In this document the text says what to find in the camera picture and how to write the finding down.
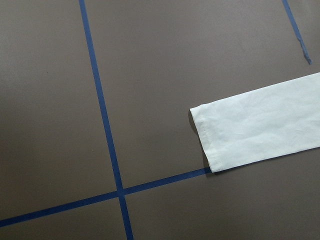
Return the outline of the cream long-sleeve printed shirt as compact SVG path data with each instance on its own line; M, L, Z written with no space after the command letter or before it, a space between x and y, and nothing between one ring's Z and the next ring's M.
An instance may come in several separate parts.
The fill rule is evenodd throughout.
M320 75L191 108L210 170L220 172L320 145Z

